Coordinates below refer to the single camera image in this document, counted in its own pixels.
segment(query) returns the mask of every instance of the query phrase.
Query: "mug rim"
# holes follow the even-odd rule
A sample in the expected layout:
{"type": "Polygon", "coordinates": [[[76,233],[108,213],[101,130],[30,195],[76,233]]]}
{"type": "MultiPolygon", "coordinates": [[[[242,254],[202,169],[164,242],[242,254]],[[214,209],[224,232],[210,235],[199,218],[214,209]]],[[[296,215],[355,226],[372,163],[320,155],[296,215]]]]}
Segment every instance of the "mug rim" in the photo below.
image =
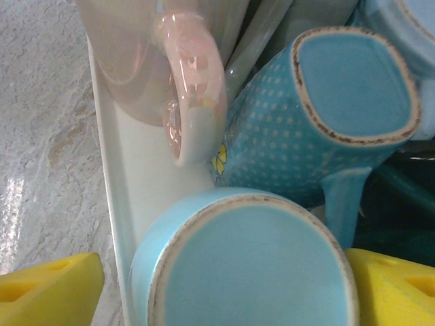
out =
{"type": "Polygon", "coordinates": [[[404,0],[396,0],[399,8],[403,11],[406,18],[411,21],[411,24],[414,25],[416,29],[421,31],[427,38],[429,38],[432,42],[435,42],[435,35],[432,34],[427,28],[425,28],[422,24],[419,23],[418,19],[414,17],[409,11],[408,5],[404,0]]]}
{"type": "Polygon", "coordinates": [[[395,47],[388,40],[386,40],[386,38],[380,36],[379,34],[368,29],[354,26],[330,26],[310,29],[300,34],[293,42],[292,49],[290,51],[290,60],[292,63],[292,73],[294,75],[296,89],[300,95],[302,107],[304,108],[305,112],[307,112],[310,122],[329,139],[345,145],[353,146],[393,145],[409,139],[417,131],[421,121],[421,105],[417,87],[412,77],[413,75],[397,49],[395,49],[395,47]],[[403,78],[404,85],[408,90],[411,102],[411,116],[406,125],[401,129],[377,136],[356,137],[336,132],[320,118],[319,114],[314,109],[305,84],[302,68],[300,66],[299,50],[304,42],[312,37],[336,33],[372,37],[387,48],[387,51],[390,53],[399,68],[399,72],[403,78]]]}
{"type": "Polygon", "coordinates": [[[167,287],[172,267],[174,266],[179,253],[195,231],[224,211],[252,205],[273,205],[273,208],[282,209],[289,214],[291,213],[315,229],[316,234],[325,240],[328,248],[335,257],[335,262],[343,279],[345,297],[347,300],[346,313],[349,318],[347,326],[359,325],[360,310],[358,306],[356,283],[351,266],[338,241],[334,238],[329,229],[306,209],[278,195],[261,193],[237,194],[217,200],[189,217],[176,233],[172,235],[163,250],[160,252],[158,261],[154,267],[154,272],[150,282],[150,292],[147,296],[147,324],[150,326],[165,325],[164,289],[167,287]]]}

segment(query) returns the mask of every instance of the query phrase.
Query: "mug handle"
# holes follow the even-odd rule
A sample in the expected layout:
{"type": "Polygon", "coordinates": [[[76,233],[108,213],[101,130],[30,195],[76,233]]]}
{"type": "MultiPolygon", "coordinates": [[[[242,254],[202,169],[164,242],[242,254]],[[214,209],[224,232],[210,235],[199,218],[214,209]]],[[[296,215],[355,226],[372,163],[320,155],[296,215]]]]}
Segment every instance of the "mug handle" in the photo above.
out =
{"type": "Polygon", "coordinates": [[[175,163],[207,162],[218,152],[226,124],[226,84],[218,47],[197,14],[167,14],[154,31],[177,89],[177,101],[163,114],[175,163]]]}
{"type": "Polygon", "coordinates": [[[371,172],[371,167],[350,168],[321,180],[325,193],[325,225],[343,250],[352,247],[362,190],[371,172]]]}

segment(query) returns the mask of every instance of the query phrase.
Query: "pink mug handle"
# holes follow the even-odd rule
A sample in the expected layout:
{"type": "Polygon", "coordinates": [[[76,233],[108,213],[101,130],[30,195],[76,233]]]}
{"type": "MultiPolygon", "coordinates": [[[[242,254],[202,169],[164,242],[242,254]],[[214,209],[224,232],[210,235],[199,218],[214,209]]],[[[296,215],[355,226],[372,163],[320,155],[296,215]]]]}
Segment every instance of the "pink mug handle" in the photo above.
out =
{"type": "Polygon", "coordinates": [[[196,14],[166,15],[155,31],[177,88],[177,101],[163,114],[175,163],[206,162],[218,152],[226,125],[226,84],[218,47],[196,14]]]}

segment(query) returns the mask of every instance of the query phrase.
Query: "blue mug handle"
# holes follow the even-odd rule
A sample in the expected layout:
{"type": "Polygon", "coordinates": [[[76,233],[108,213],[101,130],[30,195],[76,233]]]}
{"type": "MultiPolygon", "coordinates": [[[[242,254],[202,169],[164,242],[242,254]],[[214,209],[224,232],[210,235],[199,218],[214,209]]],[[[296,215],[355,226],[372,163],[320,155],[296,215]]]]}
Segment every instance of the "blue mug handle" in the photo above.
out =
{"type": "Polygon", "coordinates": [[[371,167],[349,168],[321,180],[325,193],[325,225],[344,249],[352,247],[362,190],[371,167]]]}

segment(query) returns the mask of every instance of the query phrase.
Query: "white plastic tray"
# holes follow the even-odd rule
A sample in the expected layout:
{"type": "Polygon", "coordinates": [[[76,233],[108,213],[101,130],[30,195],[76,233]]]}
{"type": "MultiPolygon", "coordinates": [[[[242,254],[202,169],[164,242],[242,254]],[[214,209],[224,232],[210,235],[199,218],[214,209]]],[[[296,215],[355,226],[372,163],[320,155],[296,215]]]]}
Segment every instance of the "white plastic tray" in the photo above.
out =
{"type": "Polygon", "coordinates": [[[206,166],[174,165],[162,128],[141,123],[117,106],[89,42],[88,49],[124,320],[126,326],[136,326],[127,284],[144,232],[174,202],[213,183],[206,166]]]}

